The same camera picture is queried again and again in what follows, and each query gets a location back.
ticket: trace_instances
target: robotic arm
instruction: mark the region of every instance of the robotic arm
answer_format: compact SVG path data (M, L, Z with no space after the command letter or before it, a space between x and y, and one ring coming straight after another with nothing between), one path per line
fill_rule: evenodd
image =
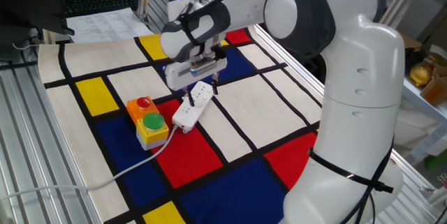
M369 195L381 211L400 192L402 173L388 159L402 96L404 43L396 31L375 23L384 3L213 0L187 8L162 31L163 51L176 61L165 70L171 89L225 68L226 60L215 53L225 33L261 22L284 47L325 59L320 133L300 180L284 200L281 224L364 223L373 216ZM359 177L394 190L359 183Z

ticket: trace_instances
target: power cord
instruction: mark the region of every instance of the power cord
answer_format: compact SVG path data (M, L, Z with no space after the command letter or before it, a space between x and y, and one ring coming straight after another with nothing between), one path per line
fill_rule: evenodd
M40 44L38 44L38 45L28 45L28 46L26 46L26 47L19 48L19 47L15 46L14 43L13 43L13 47L14 47L15 49L17 49L17 50L26 50L26 49L28 49L29 47L37 47L37 46L39 46L39 45L40 45Z
M45 190L45 189L53 189L53 188L69 188L69 189L80 189L80 190L86 190L86 191L93 191L93 190L100 189L100 188L102 188L104 186L107 186L108 184L112 183L115 179L118 179L119 177L121 177L122 175L126 174L127 172L130 172L131 170L133 170L133 169L135 169L135 168L137 168L137 167L139 167L139 166L141 166L141 165L143 165L143 164L153 160L155 157L157 157L168 146L168 144L171 141L171 139L173 138L174 132L175 132L175 130L177 130L177 128L178 128L178 126L174 125L173 131L170 133L168 139L166 140L166 143L154 155L150 156L149 158L146 158L145 160L143 160L143 161L141 161L141 162L139 162L139 163L137 163L135 165L132 165L131 167L125 169L124 171L120 172L119 174L115 175L113 178L111 178L110 180L108 180L108 181L106 181L106 182L104 182L102 184L99 184L97 186L74 186L74 185L41 186L41 187L38 187L38 188L32 188L32 189L23 190L23 191L16 192L16 193L11 193L10 195L8 195L6 197L3 197L0 200L7 200L7 199L9 199L11 197L22 195L24 193L30 193L30 192L34 192L34 191L40 191L40 190Z

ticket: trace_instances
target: white square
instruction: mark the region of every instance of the white square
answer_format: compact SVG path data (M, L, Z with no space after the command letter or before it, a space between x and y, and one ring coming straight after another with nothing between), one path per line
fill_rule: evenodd
M262 40L258 34L256 33L256 30L254 26L249 26L248 30L250 32L250 36L255 40L270 56L272 56L274 59L278 61L278 63L284 63L284 60L282 57L280 57L270 46L268 46L264 40Z
M274 65L274 62L257 46L246 45L238 47L238 50L258 69Z
M313 124L320 120L321 107L282 70L270 71L264 76L293 107L303 114L309 123Z
M210 101L208 103L198 121L222 151L228 162L251 152L249 145L237 133L214 102Z
M44 84L65 79L59 65L58 45L41 45L39 47L39 74Z
M217 98L257 148L306 126L259 75L219 87Z
M133 38L65 45L65 62L73 77L147 62Z
M169 88L151 66L123 71L109 75L108 78L125 105L127 101L143 96L156 99L171 94Z
M317 92L306 80L304 80L300 74L296 73L290 66L285 67L285 70L292 75L293 78L295 78L296 81L298 81L306 90L309 91L309 93L320 103L323 103L323 96Z

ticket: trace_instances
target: white power strip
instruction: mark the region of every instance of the white power strip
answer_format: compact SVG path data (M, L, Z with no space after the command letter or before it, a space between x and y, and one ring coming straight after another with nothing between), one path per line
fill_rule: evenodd
M194 100L194 106L189 104L188 98L184 98L180 108L173 116L173 124L182 128L183 133L188 133L193 129L203 110L214 96L212 86L202 81L197 82L190 94Z

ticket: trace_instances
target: paper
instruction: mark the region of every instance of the paper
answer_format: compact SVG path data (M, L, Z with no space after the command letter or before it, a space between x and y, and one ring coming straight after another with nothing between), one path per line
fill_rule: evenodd
M67 18L68 28L75 30L75 43L96 43L147 36L153 33L138 19L131 8Z

